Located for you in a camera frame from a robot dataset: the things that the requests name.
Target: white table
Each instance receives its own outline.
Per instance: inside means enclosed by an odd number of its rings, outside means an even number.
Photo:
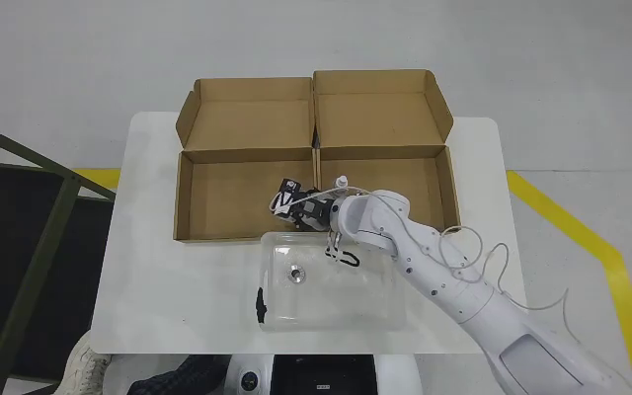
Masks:
[[[140,113],[129,127],[117,201],[92,326],[104,354],[462,354],[474,342],[406,284],[408,324],[394,332],[264,333],[255,319],[260,247],[256,242],[184,244],[172,239],[177,113]],[[486,249],[512,251],[503,285],[525,302],[505,165],[496,124],[456,118],[448,138],[461,221]],[[466,232],[453,236],[476,250]],[[488,267],[495,279],[503,257]]]

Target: yellow tape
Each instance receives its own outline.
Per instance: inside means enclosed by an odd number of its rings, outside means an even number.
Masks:
[[[109,189],[115,189],[119,185],[120,169],[73,169],[73,171]]]
[[[514,195],[601,261],[632,364],[632,286],[621,254],[516,172],[507,171],[507,181]]]

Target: cardboard box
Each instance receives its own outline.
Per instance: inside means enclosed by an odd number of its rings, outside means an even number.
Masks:
[[[408,198],[413,221],[460,223],[444,144],[453,119],[430,71],[316,71],[314,92],[321,189],[344,174]]]
[[[197,80],[178,117],[174,239],[293,230],[270,214],[283,178],[315,185],[311,78]]]
[[[426,70],[317,71],[313,84],[197,80],[176,123],[183,151],[174,238],[294,230],[269,211],[282,179],[323,190],[343,174],[353,186],[404,195],[414,221],[439,230],[457,225],[444,144],[452,122]]]

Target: robotic arm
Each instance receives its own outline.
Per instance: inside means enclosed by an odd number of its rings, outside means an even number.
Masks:
[[[332,231],[391,255],[399,273],[474,339],[507,394],[608,393],[608,376],[577,345],[542,329],[493,286],[478,280],[480,274],[449,243],[441,243],[441,255],[439,232],[408,218],[405,197],[375,191],[327,200]]]

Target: clear plastic container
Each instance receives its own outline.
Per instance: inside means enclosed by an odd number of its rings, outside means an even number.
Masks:
[[[324,233],[266,233],[261,239],[266,331],[398,330],[406,323],[403,279],[391,258],[341,244],[357,268],[325,256]]]

